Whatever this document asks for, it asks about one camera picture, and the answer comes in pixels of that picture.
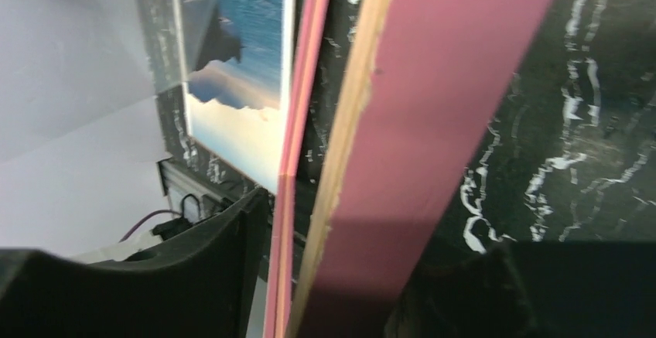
transparent plastic sheet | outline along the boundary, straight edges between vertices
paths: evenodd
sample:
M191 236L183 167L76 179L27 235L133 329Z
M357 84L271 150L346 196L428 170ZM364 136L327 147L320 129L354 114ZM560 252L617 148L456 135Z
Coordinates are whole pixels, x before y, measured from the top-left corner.
M138 0L155 91L186 81L216 0Z

pink object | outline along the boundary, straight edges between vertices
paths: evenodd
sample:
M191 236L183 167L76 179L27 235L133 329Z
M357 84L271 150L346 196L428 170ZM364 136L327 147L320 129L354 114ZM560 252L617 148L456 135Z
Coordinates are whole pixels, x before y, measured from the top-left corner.
M550 1L391 1L298 336L380 336Z
M292 300L296 170L329 0L304 0L273 217L264 337L283 336Z

wire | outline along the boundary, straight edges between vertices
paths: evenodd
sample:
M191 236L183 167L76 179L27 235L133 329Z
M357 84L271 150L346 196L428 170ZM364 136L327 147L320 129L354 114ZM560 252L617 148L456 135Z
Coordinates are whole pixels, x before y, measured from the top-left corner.
M196 207L198 208L198 219L201 219L202 216L203 216L203 211L200 210L200 200L198 200L198 196L196 196L196 195L194 195L194 194L192 194L192 193L187 193L187 194L183 197L183 199L180 200L180 213L181 213L180 215L181 215L183 218L186 218L185 213L184 213L184 202L185 202L187 199L193 199L193 201L196 202Z
M129 239L130 236L132 236L132 235L134 234L134 232L137 231L137 230L138 230L138 229L139 229L139 228L140 228L140 227L141 227L141 226L142 226L147 220L153 218L154 216L158 216L158 215L160 215L160 214L164 214L164 213L171 213L171 214L175 214L175 215L177 215L177 216L183 217L183 215L182 215L180 212L176 212L175 210L170 210L170 209L160 209L160 210L156 210L156 211L154 211L154 212L148 214L147 216L143 217L141 220L139 220L139 222L137 222L134 226L132 226L132 228L130 229L130 231L128 231L125 235L123 235L123 237L121 238L121 240L119 240L118 242L121 243L121 242L123 242L123 241L126 241L126 240Z

postcard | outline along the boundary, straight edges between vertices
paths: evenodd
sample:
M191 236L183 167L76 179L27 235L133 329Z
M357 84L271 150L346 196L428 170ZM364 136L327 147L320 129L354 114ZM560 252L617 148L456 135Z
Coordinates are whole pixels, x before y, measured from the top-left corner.
M289 110L294 4L217 0L185 89L190 137L272 193Z

gray floor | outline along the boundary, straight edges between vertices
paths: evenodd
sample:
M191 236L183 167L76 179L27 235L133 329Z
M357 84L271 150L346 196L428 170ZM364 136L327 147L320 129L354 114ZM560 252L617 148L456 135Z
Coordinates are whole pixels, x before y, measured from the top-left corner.
M255 285L255 294L253 295L251 319L248 321L248 331L246 332L247 338L261 338L264 334L265 307L266 282L258 278L258 283Z

